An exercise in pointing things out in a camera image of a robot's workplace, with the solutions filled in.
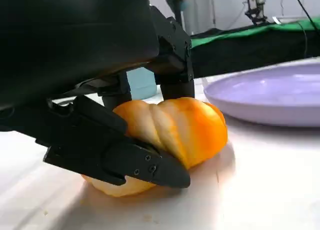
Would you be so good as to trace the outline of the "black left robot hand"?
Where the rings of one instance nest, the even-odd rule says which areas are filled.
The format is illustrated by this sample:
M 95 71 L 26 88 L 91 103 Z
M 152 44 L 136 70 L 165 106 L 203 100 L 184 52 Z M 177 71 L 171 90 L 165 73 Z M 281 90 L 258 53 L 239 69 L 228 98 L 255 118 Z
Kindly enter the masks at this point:
M 194 97 L 191 39 L 149 0 L 0 0 L 0 129 L 34 138 L 46 163 L 112 185 L 187 188 L 182 162 L 127 137 L 113 112 L 140 67 L 164 99 Z

